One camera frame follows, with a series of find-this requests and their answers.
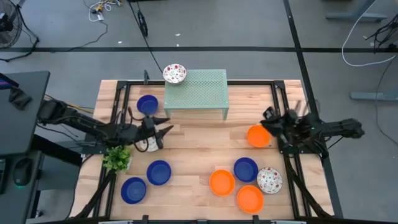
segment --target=black cable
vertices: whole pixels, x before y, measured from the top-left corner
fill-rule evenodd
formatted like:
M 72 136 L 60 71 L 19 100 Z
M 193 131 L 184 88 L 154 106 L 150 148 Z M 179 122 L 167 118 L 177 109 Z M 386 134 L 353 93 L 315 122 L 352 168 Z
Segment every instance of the black cable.
M 71 135 L 73 135 L 74 137 L 78 138 L 79 136 L 77 136 L 76 134 L 73 134 L 69 129 L 67 129 L 67 127 L 65 127 L 65 125 L 61 124 L 61 126 L 67 130 Z
M 382 74 L 381 77 L 380 77 L 379 84 L 377 84 L 377 88 L 376 88 L 376 97 L 375 97 L 375 99 L 374 99 L 374 105 L 375 105 L 375 107 L 376 107 L 376 124 L 377 124 L 377 127 L 379 128 L 380 132 L 381 132 L 385 137 L 387 137 L 388 139 L 390 139 L 396 146 L 398 146 L 398 142 L 395 141 L 395 140 L 393 140 L 388 134 L 386 134 L 386 133 L 381 129 L 380 124 L 379 124 L 379 113 L 378 113 L 378 108 L 377 108 L 377 94 L 379 93 L 380 84 L 381 84 L 381 82 L 382 82 L 382 80 L 383 80 L 383 78 L 384 78 L 384 75 L 386 74 L 388 68 L 390 67 L 390 65 L 392 64 L 392 62 L 393 62 L 396 58 L 397 58 L 397 55 L 394 57 L 394 59 L 392 59 L 392 60 L 388 63 L 386 69 L 384 69 L 384 72 L 383 72 L 383 74 Z
M 127 127 L 124 127 L 124 128 L 122 128 L 122 130 L 124 131 L 124 130 L 127 130 L 127 129 L 129 129 L 130 127 L 131 127 L 131 124 L 132 124 L 132 120 L 133 120 L 134 118 L 131 116 L 130 117 L 130 123 L 129 123 L 129 125 L 127 126 Z
M 374 37 L 373 40 L 373 53 L 376 53 L 376 49 L 379 49 L 380 46 L 384 43 L 386 43 L 387 41 L 391 40 L 394 36 L 395 36 L 395 32 L 398 30 L 398 14 L 396 14 L 396 16 L 394 16 L 394 18 L 391 19 L 391 21 L 389 23 L 387 23 L 386 25 L 382 26 L 381 28 L 379 28 L 375 33 L 373 33 L 370 37 L 366 38 L 366 40 L 370 39 L 371 37 Z M 383 34 L 385 32 L 388 32 L 383 39 L 379 40 L 378 36 L 380 34 Z
M 340 140 L 342 140 L 342 139 L 343 139 L 343 136 L 340 137 L 337 141 L 335 141 L 335 143 L 333 143 L 331 146 L 329 146 L 328 150 L 329 150 L 331 147 L 333 147 L 335 144 L 337 144 L 338 142 L 340 142 Z
M 81 164 L 80 164 L 79 172 L 78 172 L 78 175 L 77 175 L 77 180 L 76 180 L 76 183 L 75 183 L 75 187 L 74 187 L 74 189 L 73 189 L 72 204 L 70 205 L 70 210 L 69 210 L 68 215 L 65 217 L 64 220 L 68 219 L 68 217 L 70 216 L 70 214 L 71 214 L 71 212 L 72 212 L 73 204 L 75 203 L 75 193 L 76 193 L 77 182 L 79 181 L 80 170 L 81 170 L 81 168 L 83 167 L 83 164 L 84 164 L 89 158 L 91 158 L 92 156 L 93 156 L 93 155 L 89 155 L 89 156 L 88 156 L 83 162 L 81 162 Z
M 137 1 L 137 6 L 138 6 L 138 10 L 141 11 L 141 8 L 139 7 L 139 1 Z
M 113 124 L 115 121 L 117 121 L 117 120 L 119 119 L 120 113 L 121 113 L 121 111 L 119 111 L 118 115 L 117 115 L 115 118 L 113 118 L 113 119 L 112 119 L 109 123 L 107 123 L 107 124 L 92 123 L 91 121 L 87 121 L 87 120 L 85 120 L 85 119 L 82 119 L 82 118 L 79 118 L 79 117 L 76 117 L 76 116 L 65 116 L 65 117 L 56 119 L 55 121 L 52 121 L 52 122 L 53 122 L 53 123 L 57 123 L 57 122 L 59 122 L 59 121 L 63 121 L 64 119 L 75 118 L 75 119 L 80 119 L 80 120 L 82 120 L 82 121 L 85 121 L 85 122 L 87 122 L 87 123 L 89 123 L 89 124 L 92 124 L 92 125 L 96 125 L 96 126 L 107 126 L 107 125 Z
M 61 132 L 61 131 L 56 131 L 56 130 L 50 129 L 50 128 L 45 128 L 45 127 L 43 127 L 43 126 L 41 126 L 41 125 L 39 125 L 39 124 L 36 124 L 36 125 L 37 125 L 38 127 L 42 128 L 42 129 L 44 129 L 44 130 L 53 131 L 53 132 L 55 132 L 55 133 L 63 134 L 64 136 L 66 136 L 66 137 L 72 139 L 74 142 L 78 143 L 78 141 L 77 141 L 76 139 L 72 138 L 71 136 L 69 136 L 69 135 L 66 134 L 66 133 L 63 133 L 63 132 Z
M 91 110 L 95 109 L 95 108 L 92 108 L 92 107 L 89 107 L 89 106 L 79 106 L 79 107 L 83 108 L 83 109 L 91 109 Z
M 137 149 L 139 152 L 146 152 L 146 151 L 148 151 L 148 148 L 149 148 L 149 141 L 148 141 L 148 139 L 145 139 L 145 140 L 146 140 L 146 142 L 147 142 L 147 146 L 146 146 L 146 148 L 145 148 L 144 150 L 140 150 L 139 147 L 137 147 L 136 143 L 135 143 L 135 142 L 133 143 L 133 144 L 134 144 L 134 147 L 136 147 L 136 149 Z
M 31 43 L 32 45 L 34 45 L 35 43 L 33 43 L 33 41 L 32 41 L 32 36 L 31 36 L 28 32 L 24 31 L 23 29 L 21 29 L 21 31 L 23 31 L 26 35 L 29 36 L 29 41 L 30 41 L 30 43 Z
M 304 145 L 309 151 L 311 151 L 311 152 L 313 152 L 314 154 L 316 154 L 316 155 L 318 155 L 319 157 L 321 157 L 321 156 L 320 156 L 320 154 L 321 154 L 320 151 L 319 151 L 319 152 L 314 151 L 307 143 L 305 143 L 305 142 L 302 142 L 302 143 L 303 143 L 303 145 Z
M 87 9 L 90 9 L 90 7 L 89 6 L 87 6 L 87 4 L 86 4 L 86 1 L 85 0 L 83 0 L 83 4 L 87 7 Z
M 136 22 L 137 22 L 137 25 L 138 25 L 138 27 L 139 27 L 140 30 L 141 30 L 140 23 L 138 22 L 136 13 L 134 12 L 134 9 L 132 8 L 131 2 L 129 2 L 129 5 L 130 5 L 130 8 L 131 8 L 132 14 L 133 14 L 133 16 L 134 16 L 134 18 L 135 18 L 135 20 L 136 20 Z M 163 74 L 163 70 L 161 69 L 159 63 L 157 63 L 157 60 L 156 60 L 156 58 L 155 58 L 155 55 L 154 55 L 154 53 L 152 52 L 152 49 L 149 47 L 148 41 L 147 41 L 147 39 L 145 38 L 145 35 L 144 35 L 144 33 L 143 33 L 142 31 L 141 31 L 141 34 L 142 34 L 142 37 L 144 38 L 145 44 L 147 45 L 147 48 L 148 48 L 149 53 L 152 55 L 152 58 L 154 59 L 154 61 L 155 61 L 156 65 L 157 65 L 157 67 L 158 67 L 160 73 Z
M 50 96 L 50 95 L 48 95 L 48 94 L 45 94 L 45 96 L 51 98 L 51 100 L 57 100 L 57 99 L 55 99 L 54 97 L 52 97 L 52 96 Z
M 318 140 L 313 140 L 314 145 L 319 149 L 321 157 L 328 157 L 329 152 L 328 149 L 323 146 Z
M 67 51 L 64 51 L 64 52 L 70 52 L 72 50 L 79 49 L 79 48 L 85 47 L 85 46 L 87 46 L 89 44 L 93 44 L 93 43 L 96 43 L 97 41 L 99 41 L 102 36 L 104 36 L 105 34 L 108 33 L 108 25 L 107 25 L 107 23 L 105 23 L 104 21 L 100 21 L 100 23 L 105 25 L 105 31 L 101 35 L 99 35 L 96 40 L 87 42 L 87 43 L 85 43 L 85 44 L 83 44 L 81 46 L 78 46 L 78 47 L 72 47 L 72 48 L 70 48 L 70 49 L 68 49 Z

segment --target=wooden table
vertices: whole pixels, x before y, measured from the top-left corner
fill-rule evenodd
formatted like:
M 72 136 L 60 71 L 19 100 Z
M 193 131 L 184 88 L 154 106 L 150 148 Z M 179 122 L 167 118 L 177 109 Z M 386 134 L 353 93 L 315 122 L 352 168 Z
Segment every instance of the wooden table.
M 93 117 L 102 122 L 110 120 L 116 83 L 117 80 L 101 82 Z M 298 100 L 305 100 L 300 80 L 285 80 L 285 85 L 290 107 L 294 107 Z M 133 109 L 133 115 L 142 116 L 136 109 L 136 101 L 146 94 L 158 98 L 159 110 L 156 116 L 165 117 L 164 86 L 154 85 L 134 85 L 131 88 L 129 106 Z M 240 157 L 254 159 L 259 168 L 273 167 L 283 176 L 284 185 L 279 193 L 264 194 L 264 206 L 258 213 L 259 218 L 293 218 L 284 160 L 279 153 L 276 139 L 264 149 L 254 149 L 246 141 L 248 128 L 263 119 L 262 113 L 268 106 L 273 106 L 271 89 L 258 85 L 230 85 L 228 95 L 229 115 L 226 121 L 223 121 L 219 111 L 176 110 L 172 113 L 170 122 L 164 124 L 174 124 L 174 128 L 166 135 L 163 150 L 140 153 L 131 148 L 131 168 L 127 172 L 120 172 L 117 177 L 111 219 L 140 220 L 143 215 L 149 215 L 151 220 L 252 219 L 251 214 L 244 213 L 236 204 L 237 192 L 245 184 L 237 180 L 234 192 L 226 197 L 216 196 L 208 186 L 213 171 L 226 169 L 233 173 L 233 164 Z M 102 157 L 93 156 L 81 168 L 71 216 L 80 212 L 95 192 Z M 333 214 L 319 157 L 302 154 L 300 158 L 307 188 L 323 209 Z M 163 186 L 154 186 L 146 178 L 148 165 L 157 159 L 167 161 L 172 167 L 172 177 Z M 122 184 L 130 177 L 140 177 L 147 184 L 147 195 L 137 205 L 125 203 L 120 196 Z M 297 187 L 295 190 L 300 214 L 304 215 L 300 191 Z M 104 214 L 107 192 L 105 190 L 103 194 L 100 215 Z

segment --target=desk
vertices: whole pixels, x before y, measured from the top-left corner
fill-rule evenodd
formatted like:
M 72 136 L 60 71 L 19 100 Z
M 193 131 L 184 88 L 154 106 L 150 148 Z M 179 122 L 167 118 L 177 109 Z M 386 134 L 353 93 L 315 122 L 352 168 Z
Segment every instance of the desk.
M 22 224 L 35 213 L 38 203 L 38 178 L 44 154 L 81 164 L 79 153 L 65 149 L 34 134 L 37 114 L 43 100 L 50 72 L 5 74 L 18 82 L 19 88 L 32 97 L 23 111 L 8 102 L 9 90 L 0 90 L 0 157 L 7 159 L 4 193 L 0 195 L 1 223 Z M 12 170 L 20 159 L 32 159 L 32 176 L 29 183 L 18 188 L 12 178 Z
M 116 80 L 101 82 L 94 118 L 109 122 L 116 84 Z M 290 107 L 294 107 L 298 100 L 305 99 L 300 80 L 286 80 L 285 86 Z M 132 86 L 128 104 L 133 110 L 133 115 L 137 118 L 142 116 L 136 109 L 136 101 L 146 94 L 158 98 L 159 110 L 156 116 L 165 117 L 162 107 L 163 85 Z M 122 90 L 119 105 L 123 103 L 123 96 Z M 246 141 L 248 128 L 262 119 L 262 113 L 268 106 L 273 106 L 271 89 L 261 85 L 229 85 L 228 97 L 229 115 L 226 121 L 214 110 L 175 110 L 169 124 L 164 124 L 173 124 L 174 128 L 164 138 L 163 150 L 140 153 L 132 148 L 131 168 L 117 176 L 111 219 L 140 220 L 143 215 L 149 215 L 150 220 L 252 219 L 252 215 L 242 212 L 236 205 L 237 192 L 244 185 L 242 182 L 237 180 L 234 192 L 227 197 L 214 195 L 208 186 L 213 171 L 232 171 L 234 162 L 240 157 L 254 159 L 259 168 L 271 166 L 284 178 L 284 186 L 279 193 L 264 195 L 264 207 L 258 213 L 259 218 L 293 218 L 284 159 L 279 153 L 276 139 L 264 149 L 254 149 Z M 279 103 L 282 103 L 280 94 L 278 98 Z M 319 157 L 314 154 L 302 154 L 300 158 L 307 188 L 323 209 L 333 214 Z M 153 186 L 146 179 L 148 165 L 157 159 L 167 161 L 172 167 L 172 177 L 163 186 Z M 81 168 L 71 216 L 82 210 L 96 190 L 101 160 L 101 155 L 93 156 Z M 147 195 L 137 205 L 126 204 L 120 196 L 123 182 L 130 177 L 140 177 L 147 184 Z M 295 191 L 300 214 L 304 215 L 300 192 L 298 188 L 295 188 Z M 99 215 L 104 214 L 107 192 L 105 190 L 103 194 Z

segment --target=cable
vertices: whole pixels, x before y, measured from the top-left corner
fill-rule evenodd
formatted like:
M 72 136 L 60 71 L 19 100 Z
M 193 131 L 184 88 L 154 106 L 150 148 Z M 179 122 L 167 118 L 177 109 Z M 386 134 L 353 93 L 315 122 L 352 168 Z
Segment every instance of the cable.
M 140 150 L 139 147 L 137 147 L 136 143 L 135 143 L 135 142 L 133 143 L 133 144 L 134 144 L 134 147 L 136 147 L 136 149 L 137 149 L 139 152 L 146 152 L 146 151 L 148 151 L 148 148 L 149 148 L 149 141 L 148 141 L 148 139 L 145 139 L 145 140 L 146 140 L 147 146 L 146 146 L 146 148 L 145 148 L 144 150 Z
M 120 4 L 120 2 L 118 2 L 117 0 L 115 0 L 115 1 L 112 1 L 112 0 L 100 0 L 99 2 L 97 2 L 97 3 L 95 3 L 95 4 L 92 4 L 92 5 L 90 5 L 90 6 L 87 6 L 86 2 L 83 2 L 83 3 L 84 3 L 84 5 L 85 5 L 86 7 L 88 7 L 88 19 L 90 20 L 90 22 L 98 22 L 98 21 L 102 21 L 102 20 L 104 19 L 104 18 L 103 18 L 103 15 L 102 15 L 102 12 L 101 12 L 100 10 L 97 10 L 97 9 L 92 10 L 92 8 L 93 8 L 94 6 L 102 7 L 101 10 L 102 10 L 103 8 L 105 8 L 105 10 L 107 10 L 108 12 L 110 12 L 110 11 L 112 10 L 112 6 L 111 6 L 111 5 L 113 5 L 113 4 Z M 92 20 L 92 19 L 91 19 L 91 14 L 94 14 L 94 13 L 100 15 L 100 17 L 102 17 L 102 18 L 100 19 L 100 17 L 98 17 L 98 19 Z
M 44 129 L 44 130 L 53 131 L 53 132 L 55 132 L 55 133 L 63 134 L 64 136 L 66 136 L 66 137 L 72 139 L 74 142 L 78 143 L 78 141 L 77 141 L 76 139 L 74 139 L 73 137 L 69 136 L 69 135 L 66 134 L 66 133 L 63 133 L 63 132 L 61 132 L 61 131 L 56 131 L 56 130 L 50 129 L 50 128 L 45 128 L 45 127 L 43 127 L 43 126 L 41 126 L 41 125 L 39 125 L 39 124 L 36 124 L 36 125 L 37 125 L 38 127 L 42 128 L 42 129 Z
M 52 96 L 50 96 L 50 95 L 47 95 L 47 94 L 45 94 L 44 95 L 44 97 L 45 98 L 50 98 L 51 100 L 57 100 L 57 99 L 55 99 L 54 97 L 52 97 Z M 78 109 L 78 110 L 80 110 L 80 111 L 84 111 L 84 112 L 86 112 L 86 113 L 93 113 L 92 111 L 88 111 L 88 110 L 85 110 L 84 108 L 84 106 L 77 106 L 77 105 L 74 105 L 74 104 L 72 104 L 72 103 L 67 103 L 67 102 L 65 102 L 68 106 L 70 106 L 70 107 L 73 107 L 73 108 L 75 108 L 75 109 Z
M 92 108 L 92 107 L 89 107 L 89 106 L 79 106 L 80 108 L 83 108 L 83 109 L 91 109 L 91 110 L 93 110 L 94 108 Z
M 68 119 L 68 118 L 75 118 L 75 119 L 80 119 L 80 120 L 82 120 L 82 121 L 84 121 L 84 122 L 87 122 L 87 123 L 89 123 L 89 124 L 92 124 L 92 125 L 96 125 L 96 126 L 101 126 L 101 127 L 103 127 L 103 126 L 107 126 L 107 125 L 113 124 L 115 121 L 117 121 L 117 120 L 119 119 L 120 113 L 121 113 L 121 111 L 119 111 L 118 115 L 117 115 L 115 118 L 113 118 L 113 119 L 112 119 L 109 123 L 107 123 L 107 124 L 97 124 L 97 123 L 94 123 L 94 122 L 91 122 L 91 121 L 87 121 L 87 120 L 82 119 L 81 117 L 77 117 L 77 116 L 65 116 L 65 117 L 62 117 L 62 118 L 59 118 L 59 119 L 56 119 L 56 120 L 52 121 L 52 123 L 57 123 L 57 122 L 60 122 L 60 121 L 62 121 L 62 120 L 64 120 L 64 119 Z
M 108 25 L 104 21 L 100 21 L 100 23 L 104 24 L 106 27 L 105 27 L 105 31 L 101 35 L 99 35 L 96 40 L 90 41 L 90 42 L 85 43 L 85 44 L 83 44 L 81 46 L 78 46 L 78 47 L 72 47 L 72 48 L 70 48 L 70 49 L 68 49 L 67 51 L 64 51 L 64 52 L 70 52 L 72 50 L 85 47 L 85 46 L 87 46 L 89 44 L 97 43 L 97 41 L 99 41 L 102 36 L 104 36 L 105 34 L 108 33 Z
M 130 123 L 129 123 L 129 125 L 127 126 L 127 127 L 123 127 L 122 128 L 122 131 L 124 131 L 124 130 L 127 130 L 127 129 L 129 129 L 130 127 L 131 127 L 131 124 L 132 124 L 132 120 L 133 120 L 134 118 L 131 116 L 130 117 Z
M 318 155 L 319 157 L 321 157 L 321 152 L 317 152 L 317 151 L 314 151 L 305 141 L 302 141 L 302 143 L 303 143 L 303 145 L 309 150 L 309 151 L 311 151 L 311 152 L 313 152 L 314 154 L 316 154 L 316 155 Z
M 70 205 L 70 209 L 69 209 L 68 215 L 65 217 L 64 220 L 66 220 L 66 219 L 69 218 L 69 216 L 70 216 L 70 214 L 71 214 L 71 212 L 72 212 L 73 204 L 75 203 L 76 187 L 77 187 L 77 182 L 78 182 L 78 180 L 79 180 L 79 175 L 80 175 L 81 168 L 83 167 L 83 164 L 84 164 L 89 158 L 91 158 L 92 156 L 93 156 L 93 155 L 89 155 L 89 156 L 88 156 L 83 162 L 81 162 L 81 164 L 80 164 L 79 172 L 78 172 L 78 175 L 77 175 L 78 178 L 77 178 L 77 180 L 76 180 L 75 187 L 73 188 L 73 199 L 72 199 L 72 204 Z
M 379 93 L 380 84 L 381 84 L 381 82 L 382 82 L 382 80 L 383 80 L 383 78 L 384 78 L 384 75 L 386 74 L 388 68 L 390 67 L 390 65 L 392 64 L 393 61 L 394 61 L 394 60 L 391 60 L 390 63 L 388 63 L 386 69 L 384 70 L 383 74 L 382 74 L 381 77 L 380 77 L 379 84 L 377 84 L 377 88 L 376 88 L 376 97 L 374 98 L 374 105 L 375 105 L 375 107 L 376 107 L 376 124 L 377 124 L 377 127 L 379 128 L 380 132 L 381 132 L 385 137 L 387 137 L 388 139 L 390 139 L 396 146 L 398 146 L 398 142 L 395 141 L 395 140 L 393 140 L 388 134 L 386 134 L 386 133 L 381 129 L 380 124 L 379 124 L 379 113 L 378 113 L 378 108 L 377 108 L 377 94 Z
M 394 59 L 394 58 L 397 56 L 397 55 L 395 55 L 395 56 L 393 56 L 393 57 L 391 57 L 391 58 L 389 58 L 389 59 L 385 59 L 385 60 L 380 61 L 380 62 L 371 62 L 371 63 L 362 64 L 362 65 L 354 65 L 354 64 L 351 64 L 351 63 L 347 62 L 347 60 L 346 60 L 346 58 L 345 58 L 345 56 L 344 56 L 344 46 L 347 44 L 347 41 L 348 41 L 349 37 L 351 36 L 351 33 L 353 32 L 355 26 L 356 26 L 357 23 L 362 19 L 362 17 L 365 15 L 365 13 L 373 6 L 373 4 L 374 4 L 375 2 L 377 2 L 377 0 L 375 0 L 375 1 L 368 7 L 368 9 L 365 10 L 365 11 L 362 13 L 362 15 L 358 18 L 358 20 L 354 23 L 353 28 L 351 28 L 350 32 L 348 33 L 348 36 L 347 36 L 346 41 L 344 41 L 343 46 L 341 47 L 341 55 L 343 56 L 343 60 L 344 60 L 344 62 L 345 62 L 347 65 L 349 65 L 349 66 L 352 66 L 352 67 L 364 67 L 364 66 L 368 66 L 368 65 L 377 65 L 377 64 L 380 64 L 380 63 L 388 62 L 388 61 Z
M 398 14 L 396 14 L 396 16 L 394 16 L 394 18 L 391 19 L 391 21 L 384 25 L 383 27 L 379 28 L 375 33 L 373 33 L 370 37 L 366 38 L 366 40 L 369 40 L 370 38 L 374 37 L 373 40 L 373 52 L 374 54 L 376 53 L 376 49 L 379 49 L 380 46 L 384 43 L 386 43 L 387 41 L 391 40 L 393 37 L 395 37 L 395 32 L 398 29 Z M 378 39 L 378 35 L 383 34 L 385 32 L 388 32 L 387 35 L 384 36 L 384 38 L 382 40 Z
M 335 144 L 337 144 L 338 142 L 340 142 L 340 140 L 342 140 L 342 139 L 343 139 L 343 136 L 340 137 L 337 141 L 335 141 L 335 143 L 333 143 L 331 146 L 329 146 L 328 150 L 329 150 L 331 147 L 333 147 Z
M 61 126 L 67 130 L 71 135 L 73 135 L 74 137 L 78 138 L 79 136 L 77 136 L 76 134 L 73 134 L 69 129 L 67 129 L 67 127 L 65 127 L 65 125 L 61 124 Z
M 29 36 L 29 41 L 30 41 L 30 43 L 31 43 L 32 45 L 34 45 L 35 43 L 33 43 L 33 41 L 32 41 L 32 36 L 30 36 L 30 34 L 28 34 L 28 32 L 24 31 L 23 29 L 21 29 L 21 31 L 23 31 L 26 35 Z
M 313 143 L 319 149 L 320 157 L 324 157 L 324 156 L 328 157 L 329 156 L 328 149 L 325 148 L 322 143 L 320 143 L 318 140 L 313 140 Z
M 87 9 L 90 9 L 90 7 L 89 6 L 87 6 L 87 3 L 86 3 L 86 1 L 85 0 L 83 0 L 83 4 L 87 7 Z
M 128 2 L 129 2 L 129 5 L 130 5 L 132 14 L 133 14 L 133 16 L 134 16 L 134 18 L 135 18 L 135 20 L 136 20 L 136 22 L 137 22 L 137 25 L 138 25 L 138 27 L 139 27 L 140 30 L 141 30 L 140 23 L 138 22 L 136 13 L 134 12 L 134 9 L 132 8 L 131 2 L 130 2 L 130 1 L 128 1 Z M 150 49 L 149 44 L 148 44 L 148 41 L 147 41 L 147 39 L 145 38 L 145 35 L 144 35 L 144 33 L 143 33 L 142 30 L 141 30 L 141 34 L 142 34 L 142 37 L 144 38 L 145 44 L 147 45 L 147 48 L 148 48 L 149 53 L 152 55 L 152 58 L 154 59 L 156 65 L 157 65 L 157 68 L 159 69 L 160 73 L 163 74 L 163 70 L 161 69 L 159 63 L 157 63 L 157 60 L 156 60 L 156 58 L 155 58 L 155 55 L 154 55 L 154 53 L 152 52 L 152 50 Z

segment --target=small potted plant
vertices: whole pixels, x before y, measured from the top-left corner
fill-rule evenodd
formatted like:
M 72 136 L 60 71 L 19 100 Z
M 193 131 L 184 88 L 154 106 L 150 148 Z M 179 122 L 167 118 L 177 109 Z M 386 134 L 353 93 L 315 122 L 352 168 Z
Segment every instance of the small potted plant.
M 104 166 L 108 170 L 113 170 L 115 172 L 121 170 L 127 170 L 128 164 L 130 162 L 130 150 L 125 149 L 122 146 L 116 146 L 108 148 L 107 154 L 104 157 Z

